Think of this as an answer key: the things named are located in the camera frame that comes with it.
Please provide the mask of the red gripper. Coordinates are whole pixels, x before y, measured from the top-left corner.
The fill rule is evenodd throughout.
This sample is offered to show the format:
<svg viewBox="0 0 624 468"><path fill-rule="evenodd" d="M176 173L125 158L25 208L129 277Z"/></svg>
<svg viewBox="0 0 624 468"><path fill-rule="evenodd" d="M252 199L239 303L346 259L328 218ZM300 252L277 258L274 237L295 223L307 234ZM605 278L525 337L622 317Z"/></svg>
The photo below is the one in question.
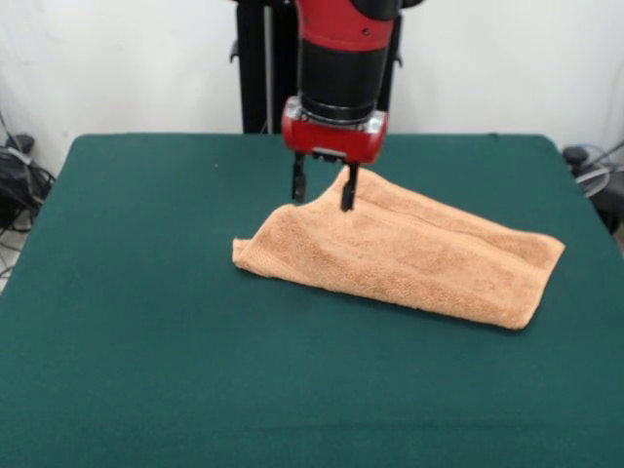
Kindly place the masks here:
<svg viewBox="0 0 624 468"><path fill-rule="evenodd" d="M315 120L307 113L299 96L289 97L282 113L282 135L288 149L294 151L292 166L292 199L303 203L306 191L304 159L322 154L347 163L340 172L343 180L340 209L354 208L359 178L359 164L373 164L381 154L387 135L388 114L375 110L361 124L335 125Z"/></svg>

